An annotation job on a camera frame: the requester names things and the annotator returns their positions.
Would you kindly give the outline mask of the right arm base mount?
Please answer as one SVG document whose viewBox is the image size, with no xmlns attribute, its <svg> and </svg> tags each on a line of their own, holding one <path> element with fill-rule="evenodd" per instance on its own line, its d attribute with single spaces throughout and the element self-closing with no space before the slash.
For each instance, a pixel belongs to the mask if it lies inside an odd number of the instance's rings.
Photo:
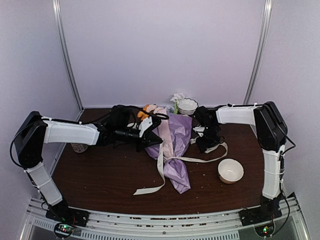
<svg viewBox="0 0 320 240">
<path fill-rule="evenodd" d="M 243 227 L 253 225 L 255 233 L 263 238 L 271 237 L 276 232 L 275 219 L 282 216 L 279 209 L 265 215 L 260 206 L 244 208 L 238 214 Z"/>
</svg>

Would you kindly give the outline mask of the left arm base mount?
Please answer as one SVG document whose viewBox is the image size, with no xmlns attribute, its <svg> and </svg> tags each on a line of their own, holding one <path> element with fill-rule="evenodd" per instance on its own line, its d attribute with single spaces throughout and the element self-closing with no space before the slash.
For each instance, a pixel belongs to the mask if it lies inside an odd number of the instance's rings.
<svg viewBox="0 0 320 240">
<path fill-rule="evenodd" d="M 70 237 L 78 227 L 86 227 L 90 213 L 85 210 L 70 209 L 69 217 L 58 217 L 51 210 L 47 210 L 45 217 L 56 221 L 53 233 L 60 239 Z"/>
</svg>

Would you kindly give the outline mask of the purple pink wrapping paper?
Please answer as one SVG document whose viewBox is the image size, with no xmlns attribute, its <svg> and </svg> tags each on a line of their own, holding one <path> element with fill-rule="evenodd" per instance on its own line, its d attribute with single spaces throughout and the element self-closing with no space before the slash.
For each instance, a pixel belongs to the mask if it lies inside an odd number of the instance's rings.
<svg viewBox="0 0 320 240">
<path fill-rule="evenodd" d="M 180 157 L 190 145 L 192 118 L 169 113 L 160 108 L 156 112 L 169 117 L 168 120 L 162 120 L 161 124 L 153 130 L 163 140 L 163 176 L 171 181 L 179 194 L 182 194 L 191 188 L 187 167 Z"/>
</svg>

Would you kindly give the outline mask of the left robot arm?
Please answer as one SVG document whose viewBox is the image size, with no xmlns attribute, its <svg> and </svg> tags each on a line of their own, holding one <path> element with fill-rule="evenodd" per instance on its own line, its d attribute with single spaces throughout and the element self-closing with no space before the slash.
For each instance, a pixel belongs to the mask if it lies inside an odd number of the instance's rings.
<svg viewBox="0 0 320 240">
<path fill-rule="evenodd" d="M 16 152 L 15 165 L 24 170 L 45 202 L 53 207 L 53 215 L 61 222 L 67 222 L 72 218 L 72 211 L 45 167 L 44 145 L 105 147 L 120 142 L 134 144 L 140 152 L 163 142 L 154 129 L 168 119 L 165 113 L 147 112 L 133 105 L 115 105 L 109 112 L 90 121 L 52 118 L 32 111 L 13 137 L 9 151 Z"/>
</svg>

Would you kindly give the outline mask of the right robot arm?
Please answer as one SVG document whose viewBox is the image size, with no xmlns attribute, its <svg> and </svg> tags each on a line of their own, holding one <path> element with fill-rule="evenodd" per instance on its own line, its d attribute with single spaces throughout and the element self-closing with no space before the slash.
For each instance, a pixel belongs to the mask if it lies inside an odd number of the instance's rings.
<svg viewBox="0 0 320 240">
<path fill-rule="evenodd" d="M 276 202 L 281 194 L 281 180 L 284 173 L 283 155 L 286 151 L 288 128 L 274 102 L 250 105 L 219 105 L 214 108 L 199 106 L 193 117 L 204 129 L 195 144 L 200 152 L 222 143 L 220 125 L 241 124 L 254 126 L 259 146 L 264 157 L 264 183 L 261 194 L 262 206 L 256 210 L 259 220 L 268 220 L 275 212 Z"/>
</svg>

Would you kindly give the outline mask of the beige ribbon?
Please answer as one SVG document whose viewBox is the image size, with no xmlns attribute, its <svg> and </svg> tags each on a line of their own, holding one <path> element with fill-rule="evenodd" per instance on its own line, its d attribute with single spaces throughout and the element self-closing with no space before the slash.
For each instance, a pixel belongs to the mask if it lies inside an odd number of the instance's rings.
<svg viewBox="0 0 320 240">
<path fill-rule="evenodd" d="M 152 194 L 159 191 L 165 184 L 166 178 L 170 179 L 174 188 L 180 193 L 184 193 L 191 188 L 187 168 L 184 162 L 191 163 L 209 163 L 218 161 L 228 154 L 228 145 L 224 142 L 218 143 L 216 146 L 211 147 L 205 151 L 206 154 L 216 150 L 218 147 L 223 147 L 225 153 L 211 160 L 203 160 L 198 158 L 183 157 L 182 155 L 186 152 L 187 147 L 190 144 L 194 144 L 201 137 L 191 138 L 189 133 L 180 133 L 173 135 L 169 132 L 169 128 L 165 127 L 161 129 L 160 135 L 164 137 L 163 143 L 159 147 L 151 147 L 147 150 L 149 156 L 156 159 L 157 171 L 162 179 L 162 184 L 156 187 L 140 188 L 134 193 L 137 195 Z"/>
</svg>

